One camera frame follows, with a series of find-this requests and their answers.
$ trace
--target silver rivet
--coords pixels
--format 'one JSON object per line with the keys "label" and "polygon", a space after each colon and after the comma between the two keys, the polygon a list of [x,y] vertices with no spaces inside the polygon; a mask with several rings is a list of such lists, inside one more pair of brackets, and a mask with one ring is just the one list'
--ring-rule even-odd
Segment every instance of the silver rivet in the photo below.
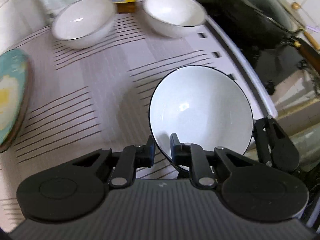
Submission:
{"label": "silver rivet", "polygon": [[212,186],[213,184],[215,184],[215,180],[212,178],[208,178],[208,177],[203,177],[201,179],[199,179],[199,183],[203,186]]}
{"label": "silver rivet", "polygon": [[111,180],[111,184],[114,186],[123,186],[126,183],[127,183],[127,180],[121,177],[117,177]]}

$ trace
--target pan handle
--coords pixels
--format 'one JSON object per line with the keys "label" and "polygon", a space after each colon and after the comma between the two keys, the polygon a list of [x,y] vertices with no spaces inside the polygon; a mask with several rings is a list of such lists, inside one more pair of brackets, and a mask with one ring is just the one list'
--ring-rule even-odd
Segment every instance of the pan handle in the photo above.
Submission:
{"label": "pan handle", "polygon": [[293,45],[320,75],[320,54],[300,38]]}
{"label": "pan handle", "polygon": [[307,38],[307,40],[311,43],[311,45],[315,48],[315,50],[320,50],[319,43],[311,36],[310,33],[308,33],[307,31],[304,31],[303,34]]}

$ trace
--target bowl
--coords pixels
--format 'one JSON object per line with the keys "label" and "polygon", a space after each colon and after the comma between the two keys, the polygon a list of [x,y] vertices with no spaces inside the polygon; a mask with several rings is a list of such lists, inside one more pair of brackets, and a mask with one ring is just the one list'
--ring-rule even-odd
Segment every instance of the bowl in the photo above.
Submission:
{"label": "bowl", "polygon": [[252,138],[252,110],[244,92],[228,75],[206,66],[169,73],[153,92],[149,124],[158,148],[169,159],[170,135],[204,150],[227,147],[244,154]]}
{"label": "bowl", "polygon": [[52,35],[73,49],[84,49],[99,43],[110,31],[116,7],[110,0],[80,0],[57,15]]}
{"label": "bowl", "polygon": [[148,25],[171,38],[197,32],[206,19],[205,9],[195,0],[145,0],[142,7]]}

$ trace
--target black stovetop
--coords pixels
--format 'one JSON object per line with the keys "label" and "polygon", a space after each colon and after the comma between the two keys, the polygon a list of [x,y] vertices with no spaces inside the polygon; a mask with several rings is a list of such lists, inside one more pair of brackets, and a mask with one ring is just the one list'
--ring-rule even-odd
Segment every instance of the black stovetop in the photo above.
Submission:
{"label": "black stovetop", "polygon": [[203,4],[208,15],[225,31],[241,50],[259,76],[268,93],[274,93],[274,86],[297,71],[297,63],[303,58],[291,46],[277,46],[275,49],[259,48],[248,37],[244,37],[214,4]]}

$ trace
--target striped tablecloth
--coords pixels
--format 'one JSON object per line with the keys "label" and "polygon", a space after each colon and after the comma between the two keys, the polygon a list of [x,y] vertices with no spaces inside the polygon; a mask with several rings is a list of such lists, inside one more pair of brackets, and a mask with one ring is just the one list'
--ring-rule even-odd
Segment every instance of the striped tablecloth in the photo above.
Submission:
{"label": "striped tablecloth", "polygon": [[[110,34],[87,49],[63,46],[49,26],[15,47],[32,58],[35,82],[22,129],[0,155],[0,227],[6,231],[24,220],[15,196],[26,177],[102,147],[122,151],[146,143],[149,100],[170,71],[192,64],[216,67],[232,73],[254,101],[206,27],[186,38],[165,38],[144,24],[141,10],[116,15]],[[160,153],[152,168],[137,171],[137,178],[176,176]]]}

